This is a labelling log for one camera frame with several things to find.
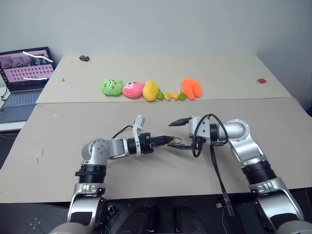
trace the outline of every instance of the laptop screen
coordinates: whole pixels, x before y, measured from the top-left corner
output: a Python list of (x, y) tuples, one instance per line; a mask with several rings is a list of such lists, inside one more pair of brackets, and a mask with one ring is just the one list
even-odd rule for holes
[(48, 47), (0, 53), (0, 74), (10, 92), (44, 88), (54, 69)]

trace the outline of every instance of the red object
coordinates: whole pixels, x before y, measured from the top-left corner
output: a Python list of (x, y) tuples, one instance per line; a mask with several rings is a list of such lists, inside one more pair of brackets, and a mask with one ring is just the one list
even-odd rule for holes
[(264, 84), (265, 82), (267, 82), (267, 80), (264, 79), (264, 78), (258, 79), (257, 81), (258, 81), (258, 83), (260, 83), (260, 84)]

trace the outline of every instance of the yellow plush toy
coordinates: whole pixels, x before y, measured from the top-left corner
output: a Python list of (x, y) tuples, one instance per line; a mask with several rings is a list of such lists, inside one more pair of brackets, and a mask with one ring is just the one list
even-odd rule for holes
[(147, 101), (155, 101), (158, 93), (159, 87), (154, 81), (149, 80), (145, 83), (145, 86), (143, 88), (143, 97)]

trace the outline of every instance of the pink plush toy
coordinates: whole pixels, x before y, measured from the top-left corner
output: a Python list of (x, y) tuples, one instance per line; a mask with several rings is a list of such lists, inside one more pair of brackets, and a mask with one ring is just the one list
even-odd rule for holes
[(142, 94), (144, 85), (145, 85), (145, 83), (128, 82), (122, 88), (122, 93), (127, 98), (137, 98), (138, 96), (140, 96)]

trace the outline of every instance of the green plush toy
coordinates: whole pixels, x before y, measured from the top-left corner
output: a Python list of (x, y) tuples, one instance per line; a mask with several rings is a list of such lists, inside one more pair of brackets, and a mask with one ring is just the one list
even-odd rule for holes
[(122, 91), (122, 80), (120, 79), (105, 79), (101, 84), (101, 90), (105, 95), (117, 96)]

